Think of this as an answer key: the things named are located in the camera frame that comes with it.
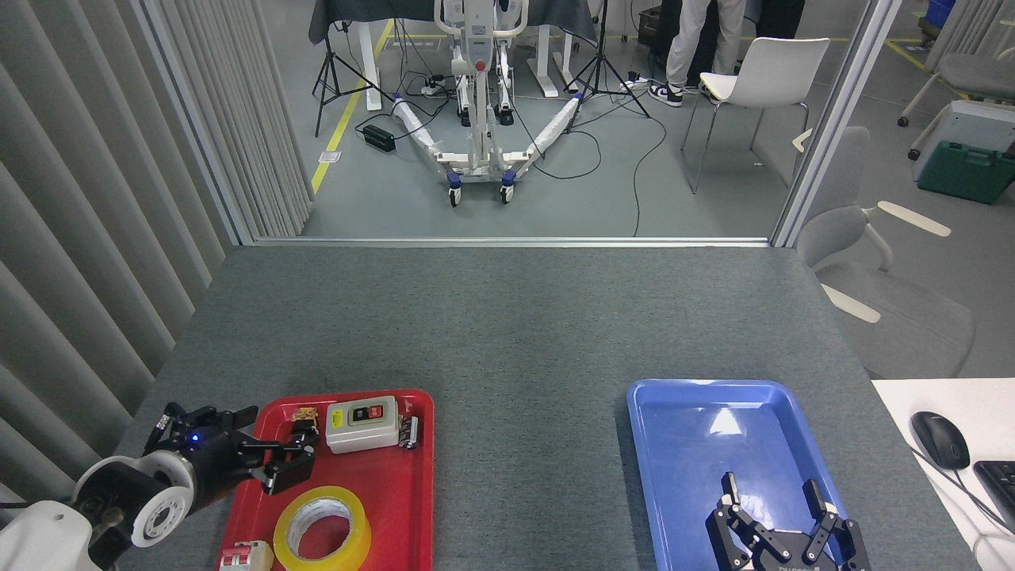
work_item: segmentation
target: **white desk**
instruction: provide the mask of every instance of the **white desk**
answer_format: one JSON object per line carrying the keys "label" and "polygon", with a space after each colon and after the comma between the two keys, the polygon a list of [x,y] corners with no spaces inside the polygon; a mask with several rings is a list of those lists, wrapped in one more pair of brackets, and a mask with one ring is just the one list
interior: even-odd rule
{"label": "white desk", "polygon": [[[923,451],[909,427],[909,418],[920,411],[931,411],[962,432],[972,463],[1015,459],[1015,379],[877,380],[874,387],[902,438],[916,449]],[[917,458],[917,462],[927,473],[984,571],[1015,570],[1015,540],[1011,534],[983,515],[965,494],[924,460]],[[971,463],[958,474],[969,492],[987,505],[994,505]],[[933,568],[933,562],[928,562],[928,569]]]}

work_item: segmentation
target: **yellow floor line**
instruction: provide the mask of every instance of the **yellow floor line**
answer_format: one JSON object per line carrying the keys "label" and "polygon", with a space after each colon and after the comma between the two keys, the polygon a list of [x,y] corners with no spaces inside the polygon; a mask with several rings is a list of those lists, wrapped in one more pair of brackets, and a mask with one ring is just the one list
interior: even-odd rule
{"label": "yellow floor line", "polygon": [[[374,59],[375,61],[381,55],[381,50],[384,49],[385,42],[388,41],[389,34],[391,34],[391,29],[395,25],[395,20],[388,20],[388,25],[385,26],[384,32],[378,40],[378,43],[374,45]],[[362,87],[366,82],[362,79],[356,83],[356,88]],[[349,96],[349,102],[345,103],[345,111],[342,112],[342,118],[338,120],[338,125],[335,127],[335,132],[331,135],[331,140],[328,141],[328,146],[325,150],[335,150],[338,148],[338,143],[342,140],[342,135],[345,134],[345,129],[349,126],[349,121],[352,119],[353,112],[356,111],[356,104],[359,102],[359,98],[362,95],[362,91],[356,91]],[[314,194],[317,194],[319,188],[321,188],[321,182],[324,181],[325,173],[328,172],[328,166],[331,162],[320,162],[318,163],[318,168],[314,172],[314,177],[311,179],[311,186],[314,188]]]}
{"label": "yellow floor line", "polygon": [[[915,66],[917,66],[917,69],[919,69],[919,70],[921,70],[921,71],[923,71],[924,73],[927,73],[927,74],[933,74],[931,72],[931,70],[927,69],[927,66],[925,66],[922,63],[920,63],[920,60],[918,60],[917,58],[915,58],[915,57],[910,56],[909,54],[907,54],[904,49],[898,47],[895,44],[896,42],[910,42],[910,40],[885,40],[885,45],[888,46],[889,48],[891,48],[892,50],[894,50],[894,52],[896,54],[902,56],[902,59],[904,59],[905,61],[911,63]],[[944,85],[945,87],[948,87],[948,89],[950,89],[951,92],[953,92],[956,95],[962,97],[963,99],[968,99],[969,98],[969,95],[963,93],[962,91],[955,90],[954,88],[952,88],[951,85],[949,85],[948,83],[945,83],[941,79],[938,79],[938,82],[941,83],[942,85]]]}

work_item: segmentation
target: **mouse cable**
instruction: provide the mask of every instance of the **mouse cable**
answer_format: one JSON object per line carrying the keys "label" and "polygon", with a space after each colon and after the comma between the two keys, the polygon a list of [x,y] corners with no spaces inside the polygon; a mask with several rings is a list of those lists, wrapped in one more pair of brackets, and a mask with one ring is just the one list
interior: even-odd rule
{"label": "mouse cable", "polygon": [[975,504],[975,506],[977,508],[979,508],[979,510],[982,512],[984,512],[984,515],[988,516],[990,519],[992,519],[995,523],[997,523],[998,525],[1000,525],[1001,527],[1003,527],[1009,533],[1015,534],[1015,529],[1012,529],[1011,526],[1009,526],[1008,523],[1004,520],[1004,518],[1002,518],[1000,515],[998,515],[997,512],[995,512],[993,509],[991,509],[990,506],[988,506],[983,500],[980,500],[979,498],[977,498],[972,492],[969,492],[963,484],[961,484],[960,482],[955,481],[952,477],[948,476],[948,473],[946,473],[945,471],[943,471],[940,468],[938,468],[937,465],[935,465],[930,458],[928,458],[927,456],[925,456],[920,450],[917,450],[912,446],[909,446],[909,450],[911,450],[913,454],[916,454],[917,456],[919,456],[920,459],[922,459],[925,462],[927,462],[927,466],[929,466],[929,467],[933,468],[935,471],[937,471],[937,473],[940,474],[942,478],[944,478],[945,480],[947,480],[948,482],[950,482],[952,484],[952,486],[955,486],[956,488],[958,488],[959,490],[961,490],[962,493],[964,493],[966,496],[968,496],[969,499],[972,500],[972,503]]}

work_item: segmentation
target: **green toolbox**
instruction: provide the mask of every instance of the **green toolbox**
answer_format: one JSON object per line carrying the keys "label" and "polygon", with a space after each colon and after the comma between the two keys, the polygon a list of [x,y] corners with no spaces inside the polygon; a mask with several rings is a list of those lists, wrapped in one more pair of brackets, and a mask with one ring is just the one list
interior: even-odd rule
{"label": "green toolbox", "polygon": [[994,204],[1015,180],[1015,154],[941,141],[917,186],[984,204]]}

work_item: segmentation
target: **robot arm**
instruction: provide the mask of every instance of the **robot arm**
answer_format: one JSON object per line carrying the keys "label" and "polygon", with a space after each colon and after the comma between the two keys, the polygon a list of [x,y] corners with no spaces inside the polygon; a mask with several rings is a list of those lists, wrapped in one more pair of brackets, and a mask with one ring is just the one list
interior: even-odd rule
{"label": "robot arm", "polygon": [[0,530],[0,570],[110,569],[131,546],[164,540],[248,479],[276,494],[310,478],[316,416],[294,418],[289,442],[266,442],[240,432],[257,412],[186,413],[171,403],[140,458],[99,461],[78,481],[69,506],[37,502]]}

